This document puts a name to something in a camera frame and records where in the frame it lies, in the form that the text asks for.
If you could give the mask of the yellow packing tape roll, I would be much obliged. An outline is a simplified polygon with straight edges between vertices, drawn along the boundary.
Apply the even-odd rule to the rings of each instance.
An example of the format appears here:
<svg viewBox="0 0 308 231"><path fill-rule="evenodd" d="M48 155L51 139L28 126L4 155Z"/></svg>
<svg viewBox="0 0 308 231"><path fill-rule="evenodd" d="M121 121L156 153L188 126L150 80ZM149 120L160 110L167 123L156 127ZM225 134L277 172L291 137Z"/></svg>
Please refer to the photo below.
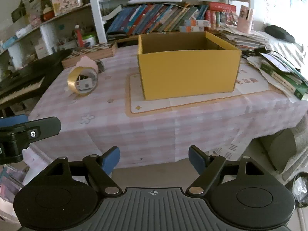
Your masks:
<svg viewBox="0 0 308 231"><path fill-rule="evenodd" d="M67 86L73 93L87 96L98 85L98 73L92 67L75 67L67 78Z"/></svg>

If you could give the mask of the pink plush toy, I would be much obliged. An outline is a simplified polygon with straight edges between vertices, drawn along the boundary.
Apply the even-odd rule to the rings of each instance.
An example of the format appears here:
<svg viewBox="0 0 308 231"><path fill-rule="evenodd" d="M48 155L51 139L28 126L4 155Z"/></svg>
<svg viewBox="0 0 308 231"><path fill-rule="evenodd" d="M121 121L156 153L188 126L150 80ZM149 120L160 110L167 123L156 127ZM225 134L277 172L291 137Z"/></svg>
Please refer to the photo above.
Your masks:
<svg viewBox="0 0 308 231"><path fill-rule="evenodd" d="M80 61L76 63L76 67L87 67L95 70L96 73L99 72L99 67L97 63L90 59L88 56L83 56Z"/></svg>

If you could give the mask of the pink checkered tablecloth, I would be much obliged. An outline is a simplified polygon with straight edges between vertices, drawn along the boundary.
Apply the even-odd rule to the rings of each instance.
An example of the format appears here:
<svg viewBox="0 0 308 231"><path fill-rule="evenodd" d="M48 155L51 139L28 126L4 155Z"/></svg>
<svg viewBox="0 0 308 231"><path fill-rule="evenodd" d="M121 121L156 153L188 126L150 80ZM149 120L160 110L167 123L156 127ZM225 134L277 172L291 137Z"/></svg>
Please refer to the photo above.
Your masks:
<svg viewBox="0 0 308 231"><path fill-rule="evenodd" d="M176 162L191 145L237 160L253 138L294 127L307 111L306 101L289 99L246 63L231 93L156 101L144 100L135 46L103 64L89 95L69 90L65 69L41 97L30 120L55 116L62 129L24 150L31 168L57 157L79 161L112 146L120 148L120 168Z"/></svg>

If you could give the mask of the black piano keyboard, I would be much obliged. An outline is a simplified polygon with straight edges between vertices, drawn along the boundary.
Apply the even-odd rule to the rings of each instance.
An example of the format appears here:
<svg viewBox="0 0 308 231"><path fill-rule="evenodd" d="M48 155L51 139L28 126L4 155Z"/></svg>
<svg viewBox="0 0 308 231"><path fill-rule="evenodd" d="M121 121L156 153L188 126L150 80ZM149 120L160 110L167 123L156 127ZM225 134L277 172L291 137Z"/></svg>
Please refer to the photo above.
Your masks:
<svg viewBox="0 0 308 231"><path fill-rule="evenodd" d="M65 49L36 60L1 81L1 109L42 96L63 71L62 61L72 53Z"/></svg>

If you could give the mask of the small white card box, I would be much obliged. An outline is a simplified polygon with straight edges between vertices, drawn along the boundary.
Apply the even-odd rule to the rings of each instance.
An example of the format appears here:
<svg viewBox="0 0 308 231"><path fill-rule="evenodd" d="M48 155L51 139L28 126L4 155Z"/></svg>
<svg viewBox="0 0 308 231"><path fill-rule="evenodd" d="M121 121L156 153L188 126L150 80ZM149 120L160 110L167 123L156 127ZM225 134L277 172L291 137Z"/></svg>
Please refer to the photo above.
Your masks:
<svg viewBox="0 0 308 231"><path fill-rule="evenodd" d="M89 90L93 88L93 81L91 78L77 80L75 86L78 91Z"/></svg>

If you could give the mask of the wooden chessboard box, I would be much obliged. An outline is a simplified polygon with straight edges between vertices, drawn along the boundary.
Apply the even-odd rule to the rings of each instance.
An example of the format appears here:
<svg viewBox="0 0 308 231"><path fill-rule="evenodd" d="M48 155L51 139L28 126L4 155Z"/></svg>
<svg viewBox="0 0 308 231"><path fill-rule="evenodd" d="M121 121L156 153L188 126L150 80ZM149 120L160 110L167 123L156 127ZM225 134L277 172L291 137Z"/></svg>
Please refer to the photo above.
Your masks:
<svg viewBox="0 0 308 231"><path fill-rule="evenodd" d="M74 49L72 53L62 60L62 66L64 69L74 67L82 57L87 56L90 59L96 61L113 57L117 50L117 43L103 43L90 46L87 48Z"/></svg>

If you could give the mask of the yellow cardboard box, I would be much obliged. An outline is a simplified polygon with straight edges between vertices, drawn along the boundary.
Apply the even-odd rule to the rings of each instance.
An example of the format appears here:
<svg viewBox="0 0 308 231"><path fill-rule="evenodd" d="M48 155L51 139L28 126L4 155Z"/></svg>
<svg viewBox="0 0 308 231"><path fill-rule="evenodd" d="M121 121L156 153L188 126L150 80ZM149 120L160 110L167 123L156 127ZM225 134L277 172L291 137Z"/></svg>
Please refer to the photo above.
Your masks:
<svg viewBox="0 0 308 231"><path fill-rule="evenodd" d="M146 101L232 92L242 52L210 32L138 37L138 67Z"/></svg>

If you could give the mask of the orange glue bottle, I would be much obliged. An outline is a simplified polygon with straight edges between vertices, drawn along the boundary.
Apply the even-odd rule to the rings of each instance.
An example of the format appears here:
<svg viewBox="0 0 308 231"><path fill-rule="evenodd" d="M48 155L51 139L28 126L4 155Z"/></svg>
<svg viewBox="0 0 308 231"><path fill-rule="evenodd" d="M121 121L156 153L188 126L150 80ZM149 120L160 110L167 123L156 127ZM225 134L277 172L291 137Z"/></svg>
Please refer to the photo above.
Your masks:
<svg viewBox="0 0 308 231"><path fill-rule="evenodd" d="M83 43L83 39L82 39L82 33L81 33L80 26L78 24L75 26L75 35L77 37L78 46L83 48L84 43Z"/></svg>

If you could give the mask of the white green lidded jar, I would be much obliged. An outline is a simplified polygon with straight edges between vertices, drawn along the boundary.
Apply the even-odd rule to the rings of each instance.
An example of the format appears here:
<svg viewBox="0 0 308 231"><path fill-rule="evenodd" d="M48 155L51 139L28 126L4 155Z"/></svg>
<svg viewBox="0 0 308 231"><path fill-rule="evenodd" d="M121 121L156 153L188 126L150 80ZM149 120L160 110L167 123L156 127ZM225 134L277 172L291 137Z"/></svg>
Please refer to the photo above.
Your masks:
<svg viewBox="0 0 308 231"><path fill-rule="evenodd" d="M95 46L98 44L97 36L95 34L87 34L82 36L82 42L85 48Z"/></svg>

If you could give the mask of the green thick book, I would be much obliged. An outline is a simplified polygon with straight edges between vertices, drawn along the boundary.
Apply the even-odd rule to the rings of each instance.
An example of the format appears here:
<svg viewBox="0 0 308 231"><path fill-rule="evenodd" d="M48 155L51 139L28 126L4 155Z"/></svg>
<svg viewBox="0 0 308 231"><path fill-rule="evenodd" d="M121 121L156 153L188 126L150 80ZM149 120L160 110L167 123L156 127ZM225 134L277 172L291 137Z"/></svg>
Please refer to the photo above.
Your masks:
<svg viewBox="0 0 308 231"><path fill-rule="evenodd" d="M269 74L300 100L307 100L307 84L293 74L276 72L272 65L262 60L260 69Z"/></svg>

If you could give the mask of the stack of papers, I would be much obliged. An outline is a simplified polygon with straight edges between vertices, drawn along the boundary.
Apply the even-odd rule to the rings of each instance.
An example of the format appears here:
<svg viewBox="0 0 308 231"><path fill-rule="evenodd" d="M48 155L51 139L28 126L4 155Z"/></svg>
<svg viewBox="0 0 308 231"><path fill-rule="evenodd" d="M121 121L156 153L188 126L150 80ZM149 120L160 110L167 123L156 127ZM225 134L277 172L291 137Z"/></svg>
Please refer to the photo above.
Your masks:
<svg viewBox="0 0 308 231"><path fill-rule="evenodd" d="M226 25L216 31L216 36L224 39L241 50L270 47L269 39L261 33L252 30L243 33L235 26Z"/></svg>

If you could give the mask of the black pouch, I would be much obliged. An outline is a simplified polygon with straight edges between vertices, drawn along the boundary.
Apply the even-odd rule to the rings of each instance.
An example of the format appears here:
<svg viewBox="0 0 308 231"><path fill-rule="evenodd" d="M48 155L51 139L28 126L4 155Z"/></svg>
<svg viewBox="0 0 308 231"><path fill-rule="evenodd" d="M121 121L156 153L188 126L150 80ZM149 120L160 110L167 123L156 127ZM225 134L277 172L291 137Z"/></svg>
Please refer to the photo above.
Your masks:
<svg viewBox="0 0 308 231"><path fill-rule="evenodd" d="M281 27L270 25L266 26L264 31L276 39L280 39L289 43L295 43L295 38Z"/></svg>

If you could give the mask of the pink pen holder box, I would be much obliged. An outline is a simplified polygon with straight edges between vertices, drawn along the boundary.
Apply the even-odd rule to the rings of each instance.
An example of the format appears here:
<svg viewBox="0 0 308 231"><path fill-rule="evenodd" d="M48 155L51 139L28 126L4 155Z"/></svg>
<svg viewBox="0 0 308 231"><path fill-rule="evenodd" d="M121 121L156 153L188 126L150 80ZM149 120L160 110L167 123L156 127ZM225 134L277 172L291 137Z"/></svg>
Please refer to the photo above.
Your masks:
<svg viewBox="0 0 308 231"><path fill-rule="evenodd" d="M237 30L249 34L252 28L252 23L253 9L242 5L238 17Z"/></svg>

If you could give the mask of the row of leaning books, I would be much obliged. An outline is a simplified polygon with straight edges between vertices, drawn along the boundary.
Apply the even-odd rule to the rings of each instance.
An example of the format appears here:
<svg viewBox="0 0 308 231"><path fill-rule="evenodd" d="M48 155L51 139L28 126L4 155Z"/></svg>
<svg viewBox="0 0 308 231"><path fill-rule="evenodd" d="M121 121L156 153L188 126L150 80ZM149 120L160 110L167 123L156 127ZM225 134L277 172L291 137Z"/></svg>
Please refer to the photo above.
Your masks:
<svg viewBox="0 0 308 231"><path fill-rule="evenodd" d="M222 24L236 25L234 5L219 2L141 3L118 6L107 23L108 37L156 32L185 32L185 27L215 30Z"/></svg>

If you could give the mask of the white bookshelf frame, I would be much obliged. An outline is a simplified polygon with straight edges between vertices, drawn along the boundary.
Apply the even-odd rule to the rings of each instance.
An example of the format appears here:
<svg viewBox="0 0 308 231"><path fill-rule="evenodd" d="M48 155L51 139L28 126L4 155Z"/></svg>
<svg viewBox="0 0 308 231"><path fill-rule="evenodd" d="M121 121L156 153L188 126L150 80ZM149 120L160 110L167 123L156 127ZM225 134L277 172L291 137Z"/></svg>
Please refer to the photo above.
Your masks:
<svg viewBox="0 0 308 231"><path fill-rule="evenodd" d="M52 0L1 0L1 77L24 67L27 56L39 59L54 54L75 41L75 26L82 34L95 34L99 44L108 37L107 15L116 7L141 3L248 2L249 0L82 0L81 7L55 16Z"/></svg>

